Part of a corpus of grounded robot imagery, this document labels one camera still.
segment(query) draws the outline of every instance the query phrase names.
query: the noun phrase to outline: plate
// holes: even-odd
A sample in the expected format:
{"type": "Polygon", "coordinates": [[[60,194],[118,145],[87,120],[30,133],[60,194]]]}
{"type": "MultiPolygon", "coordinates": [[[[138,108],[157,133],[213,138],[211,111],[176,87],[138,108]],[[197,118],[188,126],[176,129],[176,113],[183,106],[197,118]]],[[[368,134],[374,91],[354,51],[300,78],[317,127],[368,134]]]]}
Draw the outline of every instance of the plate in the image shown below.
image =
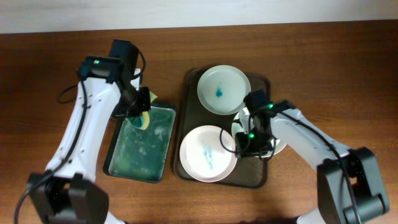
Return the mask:
{"type": "MultiPolygon", "coordinates": [[[[180,160],[185,171],[196,180],[216,182],[228,176],[236,165],[237,158],[226,151],[220,143],[221,128],[200,126],[190,131],[180,146],[180,160]]],[[[233,138],[223,131],[223,144],[234,149],[233,138]]]]}
{"type": "Polygon", "coordinates": [[[229,115],[244,107],[243,98],[250,92],[250,83],[239,69],[219,65],[207,70],[198,82],[200,103],[209,111],[229,115]]]}
{"type": "MultiPolygon", "coordinates": [[[[243,111],[245,114],[249,114],[249,111],[248,111],[248,109],[247,109],[246,107],[243,108],[243,109],[240,111],[240,113],[242,113],[242,111],[243,111]]],[[[236,114],[236,116],[234,117],[234,120],[236,120],[236,119],[238,119],[238,118],[239,118],[239,113],[236,114]]],[[[243,132],[243,128],[241,127],[240,124],[233,123],[232,126],[231,126],[231,133],[232,133],[232,137],[233,137],[234,140],[235,140],[235,134],[238,133],[238,132],[243,132]]],[[[287,145],[287,144],[286,144],[285,142],[283,142],[282,140],[276,139],[276,148],[275,148],[275,153],[274,153],[274,155],[278,154],[282,149],[284,149],[284,148],[286,147],[286,145],[287,145]]],[[[271,154],[272,154],[272,152],[268,152],[267,154],[265,154],[264,156],[262,156],[262,158],[269,157],[269,156],[271,156],[271,154]]]]}

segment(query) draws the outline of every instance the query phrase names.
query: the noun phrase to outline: wooden table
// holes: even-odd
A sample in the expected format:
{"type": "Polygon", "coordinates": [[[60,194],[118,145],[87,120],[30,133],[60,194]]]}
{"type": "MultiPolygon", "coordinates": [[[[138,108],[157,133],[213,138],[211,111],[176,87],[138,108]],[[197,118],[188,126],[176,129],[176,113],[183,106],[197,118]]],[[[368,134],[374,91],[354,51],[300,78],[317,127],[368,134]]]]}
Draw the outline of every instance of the wooden table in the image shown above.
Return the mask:
{"type": "MultiPolygon", "coordinates": [[[[0,222],[11,223],[31,172],[42,172],[61,141],[73,104],[56,96],[77,82],[89,55],[107,55],[112,39],[144,52],[144,84],[177,106],[187,71],[227,64],[264,74],[274,100],[289,99],[330,136],[376,155],[398,219],[398,21],[274,24],[184,29],[106,30],[0,35],[0,222]]],[[[110,210],[131,223],[237,223],[296,217],[317,206],[316,175],[287,147],[259,190],[180,180],[171,154],[164,177],[148,184],[103,174],[115,121],[108,124],[96,183],[110,210]]],[[[21,223],[38,223],[25,201],[21,223]]]]}

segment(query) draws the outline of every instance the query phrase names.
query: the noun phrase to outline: blue stain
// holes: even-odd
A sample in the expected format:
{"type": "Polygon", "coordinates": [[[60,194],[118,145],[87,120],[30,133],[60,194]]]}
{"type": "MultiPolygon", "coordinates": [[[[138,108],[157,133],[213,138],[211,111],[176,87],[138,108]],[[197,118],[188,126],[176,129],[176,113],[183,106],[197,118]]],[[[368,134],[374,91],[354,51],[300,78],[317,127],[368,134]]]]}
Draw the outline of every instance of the blue stain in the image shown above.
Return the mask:
{"type": "Polygon", "coordinates": [[[221,97],[223,95],[223,91],[221,90],[221,85],[218,85],[217,91],[216,91],[216,96],[221,97]]]}
{"type": "Polygon", "coordinates": [[[203,155],[206,158],[207,164],[209,165],[210,169],[213,170],[213,150],[210,146],[205,146],[203,148],[203,155]]]}

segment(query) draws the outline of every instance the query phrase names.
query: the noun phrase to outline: green tray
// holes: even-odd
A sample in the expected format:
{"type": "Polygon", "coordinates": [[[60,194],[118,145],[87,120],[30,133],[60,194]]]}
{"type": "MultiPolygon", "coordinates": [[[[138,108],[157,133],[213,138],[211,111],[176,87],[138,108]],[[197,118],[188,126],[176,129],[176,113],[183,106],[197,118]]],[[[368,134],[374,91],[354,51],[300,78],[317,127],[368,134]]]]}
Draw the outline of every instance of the green tray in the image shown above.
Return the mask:
{"type": "Polygon", "coordinates": [[[158,183],[163,176],[177,109],[153,103],[146,130],[118,119],[103,171],[106,175],[158,183]]]}

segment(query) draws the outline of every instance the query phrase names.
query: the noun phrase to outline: white background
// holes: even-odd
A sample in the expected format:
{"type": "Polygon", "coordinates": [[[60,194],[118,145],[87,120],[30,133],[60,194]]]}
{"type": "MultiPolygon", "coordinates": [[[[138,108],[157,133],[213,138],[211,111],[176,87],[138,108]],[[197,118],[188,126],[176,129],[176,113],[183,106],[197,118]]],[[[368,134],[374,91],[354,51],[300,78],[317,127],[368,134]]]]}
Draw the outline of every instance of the white background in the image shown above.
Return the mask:
{"type": "Polygon", "coordinates": [[[398,0],[0,0],[0,33],[398,19],[398,0]]]}

